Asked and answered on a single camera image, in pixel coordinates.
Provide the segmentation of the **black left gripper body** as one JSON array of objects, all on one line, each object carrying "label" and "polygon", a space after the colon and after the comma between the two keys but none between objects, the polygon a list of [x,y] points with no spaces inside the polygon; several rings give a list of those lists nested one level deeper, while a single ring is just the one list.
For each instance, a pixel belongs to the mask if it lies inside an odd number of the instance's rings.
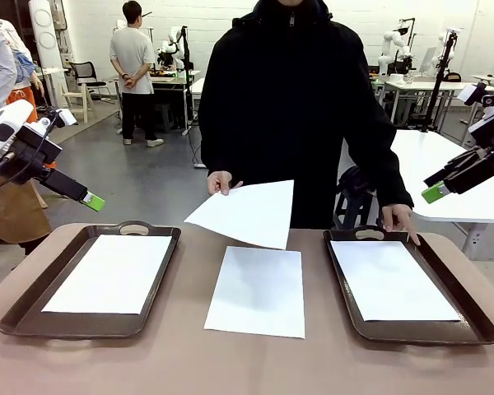
[{"label": "black left gripper body", "polygon": [[51,170],[46,167],[55,162],[62,148],[23,126],[10,146],[15,155],[6,166],[6,180],[14,184],[25,184],[30,179],[46,180]]}]

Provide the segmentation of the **white A4 paper sheet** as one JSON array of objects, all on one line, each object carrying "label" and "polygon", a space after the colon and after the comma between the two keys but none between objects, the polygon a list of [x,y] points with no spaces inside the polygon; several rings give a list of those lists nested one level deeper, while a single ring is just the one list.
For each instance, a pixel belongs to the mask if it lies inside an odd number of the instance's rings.
[{"label": "white A4 paper sheet", "polygon": [[170,236],[99,236],[43,311],[139,315],[171,240]]},{"label": "white A4 paper sheet", "polygon": [[227,247],[204,328],[304,339],[301,253]]},{"label": "white A4 paper sheet", "polygon": [[294,182],[254,184],[215,193],[184,221],[247,244],[284,250]]},{"label": "white A4 paper sheet", "polygon": [[366,321],[456,322],[459,315],[398,241],[332,241]]}]

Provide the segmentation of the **person's left forearm black sleeve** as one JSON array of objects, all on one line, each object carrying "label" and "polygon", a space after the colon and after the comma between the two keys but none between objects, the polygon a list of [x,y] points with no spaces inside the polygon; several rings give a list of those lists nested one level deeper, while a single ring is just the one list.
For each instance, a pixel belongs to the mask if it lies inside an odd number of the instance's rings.
[{"label": "person's left forearm black sleeve", "polygon": [[350,157],[367,177],[377,192],[380,207],[403,204],[414,207],[400,174],[398,156],[392,151],[396,133],[380,135],[378,132],[350,139]]}]

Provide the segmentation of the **person's right forearm black sleeve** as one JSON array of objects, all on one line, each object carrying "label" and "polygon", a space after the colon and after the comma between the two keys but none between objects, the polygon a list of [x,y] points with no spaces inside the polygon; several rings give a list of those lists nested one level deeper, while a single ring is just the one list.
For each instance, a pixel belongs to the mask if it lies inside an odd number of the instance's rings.
[{"label": "person's right forearm black sleeve", "polygon": [[232,172],[229,133],[226,128],[201,123],[201,159],[208,172]]}]

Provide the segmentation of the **person's left hand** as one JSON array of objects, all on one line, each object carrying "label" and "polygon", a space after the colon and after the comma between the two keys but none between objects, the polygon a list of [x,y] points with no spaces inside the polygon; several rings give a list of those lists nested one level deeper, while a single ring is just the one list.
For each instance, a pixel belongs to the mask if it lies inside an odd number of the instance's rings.
[{"label": "person's left hand", "polygon": [[388,232],[405,230],[416,246],[421,245],[416,227],[412,223],[412,209],[409,206],[393,204],[382,207],[381,211],[384,228]]}]

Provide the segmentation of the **large white table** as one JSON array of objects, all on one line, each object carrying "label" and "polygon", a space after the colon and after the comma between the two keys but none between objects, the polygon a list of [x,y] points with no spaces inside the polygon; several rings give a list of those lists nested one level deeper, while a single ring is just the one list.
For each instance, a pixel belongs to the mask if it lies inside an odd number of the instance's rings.
[{"label": "large white table", "polygon": [[406,189],[414,201],[417,230],[444,235],[471,260],[494,261],[494,177],[463,193],[432,204],[424,180],[463,149],[434,132],[399,131],[392,145]]}]

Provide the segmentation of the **person with orange apron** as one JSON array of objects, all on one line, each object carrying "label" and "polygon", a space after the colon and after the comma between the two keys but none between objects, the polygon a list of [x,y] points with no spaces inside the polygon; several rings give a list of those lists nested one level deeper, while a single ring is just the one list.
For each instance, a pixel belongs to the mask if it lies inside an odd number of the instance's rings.
[{"label": "person with orange apron", "polygon": [[0,30],[12,51],[16,66],[16,81],[12,92],[6,99],[10,110],[17,110],[19,122],[33,123],[38,120],[35,97],[31,85],[34,84],[41,94],[44,87],[36,72],[36,66],[30,50],[26,47],[16,28],[9,21],[0,19]]}]

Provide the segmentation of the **light wooden chair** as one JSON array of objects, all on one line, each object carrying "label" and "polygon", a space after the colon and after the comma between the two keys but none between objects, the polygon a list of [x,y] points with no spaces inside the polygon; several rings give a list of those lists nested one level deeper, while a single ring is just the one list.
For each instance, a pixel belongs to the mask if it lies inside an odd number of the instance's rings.
[{"label": "light wooden chair", "polygon": [[89,91],[64,92],[61,97],[73,115],[82,117],[84,124],[88,124],[91,117],[96,117],[96,108]]}]

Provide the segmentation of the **black cloth bundle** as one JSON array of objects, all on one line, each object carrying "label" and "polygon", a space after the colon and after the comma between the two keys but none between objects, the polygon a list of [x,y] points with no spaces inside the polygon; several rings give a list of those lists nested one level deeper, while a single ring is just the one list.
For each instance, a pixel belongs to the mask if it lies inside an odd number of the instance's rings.
[{"label": "black cloth bundle", "polygon": [[339,178],[337,193],[347,191],[350,194],[374,193],[375,186],[369,182],[358,166],[347,169]]}]

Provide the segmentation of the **black mesh office chair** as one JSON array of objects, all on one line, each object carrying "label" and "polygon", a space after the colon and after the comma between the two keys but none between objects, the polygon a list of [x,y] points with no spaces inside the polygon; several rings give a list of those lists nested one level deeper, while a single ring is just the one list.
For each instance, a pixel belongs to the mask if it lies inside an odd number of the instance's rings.
[{"label": "black mesh office chair", "polygon": [[92,62],[71,62],[69,65],[75,77],[76,85],[78,87],[85,87],[92,95],[93,100],[103,100],[102,91],[106,91],[108,97],[111,96],[107,83],[98,79],[95,66]]}]

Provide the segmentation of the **small black plastic stool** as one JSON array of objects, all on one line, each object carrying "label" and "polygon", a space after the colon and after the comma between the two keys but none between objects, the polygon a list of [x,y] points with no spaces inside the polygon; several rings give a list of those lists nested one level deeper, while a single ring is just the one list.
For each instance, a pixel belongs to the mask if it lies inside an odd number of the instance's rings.
[{"label": "small black plastic stool", "polygon": [[156,103],[155,116],[155,125],[161,131],[169,133],[175,125],[170,104]]}]

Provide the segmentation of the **tall white air conditioner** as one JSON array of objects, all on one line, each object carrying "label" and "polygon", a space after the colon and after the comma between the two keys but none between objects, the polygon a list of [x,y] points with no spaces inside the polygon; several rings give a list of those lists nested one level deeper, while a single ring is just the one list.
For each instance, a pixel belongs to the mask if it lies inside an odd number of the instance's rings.
[{"label": "tall white air conditioner", "polygon": [[28,7],[41,67],[62,68],[49,0],[30,0]]}]

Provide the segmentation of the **brown plastic serving tray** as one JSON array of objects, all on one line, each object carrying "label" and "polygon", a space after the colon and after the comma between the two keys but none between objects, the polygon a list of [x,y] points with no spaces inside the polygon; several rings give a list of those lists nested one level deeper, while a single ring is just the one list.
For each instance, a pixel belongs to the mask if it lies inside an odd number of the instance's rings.
[{"label": "brown plastic serving tray", "polygon": [[[138,313],[53,313],[42,310],[43,303],[48,302],[55,294],[99,236],[121,236],[122,229],[131,225],[141,226],[147,230],[146,234],[137,231],[130,234],[139,241],[149,241],[153,236],[170,238],[165,256],[160,259],[160,266],[152,277],[153,282],[145,293],[144,306]],[[123,339],[137,336],[147,323],[162,278],[174,255],[180,236],[181,229],[177,227],[154,226],[142,221],[126,221],[118,225],[83,226],[2,317],[0,332],[18,337],[59,340]]]},{"label": "brown plastic serving tray", "polygon": [[[406,232],[387,232],[373,225],[353,230],[326,230],[324,242],[333,270],[338,279],[347,314],[355,332],[372,342],[386,342],[411,346],[481,346],[494,344],[494,324],[482,308],[463,287],[456,276],[442,262],[432,247],[420,237],[417,246]],[[365,242],[396,241],[415,258],[437,289],[451,303],[457,321],[365,321],[357,308],[347,278],[343,274],[333,241],[355,242],[361,247]]]}]

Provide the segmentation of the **man in white T-shirt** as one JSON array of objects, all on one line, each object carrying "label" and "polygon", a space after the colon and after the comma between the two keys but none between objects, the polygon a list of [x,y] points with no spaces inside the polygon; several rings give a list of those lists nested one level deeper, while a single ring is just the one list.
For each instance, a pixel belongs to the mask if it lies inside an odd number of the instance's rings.
[{"label": "man in white T-shirt", "polygon": [[156,136],[154,125],[154,89],[150,70],[154,63],[152,42],[140,31],[142,8],[135,0],[122,7],[127,25],[116,30],[110,41],[110,61],[119,75],[122,98],[122,138],[128,146],[133,142],[136,119],[141,119],[147,146],[164,143]]}]

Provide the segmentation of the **person in black jacket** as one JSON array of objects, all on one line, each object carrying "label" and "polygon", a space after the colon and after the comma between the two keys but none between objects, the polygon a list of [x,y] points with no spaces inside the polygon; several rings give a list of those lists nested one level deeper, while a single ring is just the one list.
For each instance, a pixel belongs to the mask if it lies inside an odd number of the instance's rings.
[{"label": "person in black jacket", "polygon": [[242,186],[292,180],[291,227],[327,230],[347,142],[395,132],[363,43],[324,0],[259,0],[215,43],[198,108],[229,133]]}]

